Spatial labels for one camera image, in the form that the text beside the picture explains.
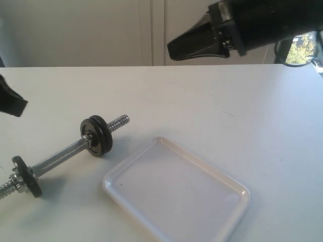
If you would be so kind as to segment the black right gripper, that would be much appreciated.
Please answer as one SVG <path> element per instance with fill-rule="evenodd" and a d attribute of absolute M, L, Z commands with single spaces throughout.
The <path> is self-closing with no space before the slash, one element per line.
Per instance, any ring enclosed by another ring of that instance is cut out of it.
<path fill-rule="evenodd" d="M 229 58 L 302 33 L 322 30 L 322 1 L 218 1 L 167 44 L 170 59 Z"/>

